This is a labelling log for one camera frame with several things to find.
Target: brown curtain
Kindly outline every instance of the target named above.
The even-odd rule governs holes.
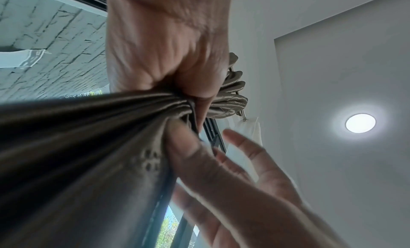
[[[240,75],[208,117],[246,106]],[[193,102],[167,90],[0,106],[0,247],[154,247],[175,184],[171,118],[196,131]]]

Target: person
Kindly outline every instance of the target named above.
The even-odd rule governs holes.
[[[112,92],[166,85],[196,102],[199,125],[228,69],[231,0],[107,0],[107,73]],[[167,127],[176,175],[173,200],[213,248],[345,247],[303,203],[292,181],[256,143],[224,139],[251,160],[257,183],[222,152],[210,155],[182,122]]]

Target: round recessed light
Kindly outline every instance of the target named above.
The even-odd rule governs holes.
[[[376,125],[376,119],[368,114],[357,114],[349,118],[346,122],[346,128],[353,133],[365,133],[373,129]]]

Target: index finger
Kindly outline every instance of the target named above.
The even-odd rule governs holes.
[[[240,133],[231,129],[225,129],[223,131],[223,137],[228,143],[235,145],[251,160],[258,176],[269,171],[280,170],[263,147]]]

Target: brick wall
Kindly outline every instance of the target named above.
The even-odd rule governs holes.
[[[0,0],[0,51],[47,49],[31,68],[0,68],[0,101],[60,97],[108,84],[105,17],[54,0]]]

